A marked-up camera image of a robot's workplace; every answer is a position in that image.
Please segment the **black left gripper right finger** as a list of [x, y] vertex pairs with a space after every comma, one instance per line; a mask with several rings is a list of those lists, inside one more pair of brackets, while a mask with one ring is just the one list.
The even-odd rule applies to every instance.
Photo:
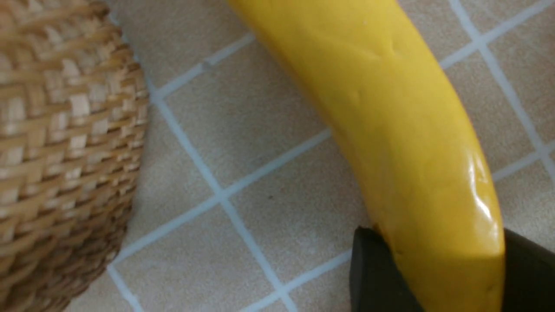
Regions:
[[555, 310], [555, 254], [505, 229], [506, 281], [504, 312]]

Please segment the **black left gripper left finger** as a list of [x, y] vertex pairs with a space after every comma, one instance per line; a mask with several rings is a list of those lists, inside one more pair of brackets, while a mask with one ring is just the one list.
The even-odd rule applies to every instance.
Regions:
[[422, 312], [392, 258], [383, 237], [371, 228], [357, 227], [349, 265], [352, 312]]

